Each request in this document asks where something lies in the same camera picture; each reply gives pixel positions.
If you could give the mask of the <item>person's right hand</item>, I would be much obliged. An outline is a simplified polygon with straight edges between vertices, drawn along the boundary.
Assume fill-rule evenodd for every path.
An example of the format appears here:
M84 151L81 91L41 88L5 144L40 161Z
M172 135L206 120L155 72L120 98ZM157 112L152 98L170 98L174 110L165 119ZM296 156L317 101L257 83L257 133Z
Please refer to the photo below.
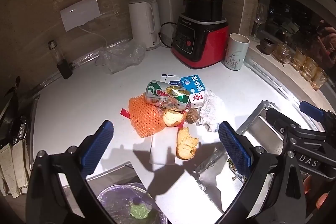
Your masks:
M326 181L316 175L309 174L303 181L306 212L311 213L315 209L319 209L327 198L331 188L331 181Z

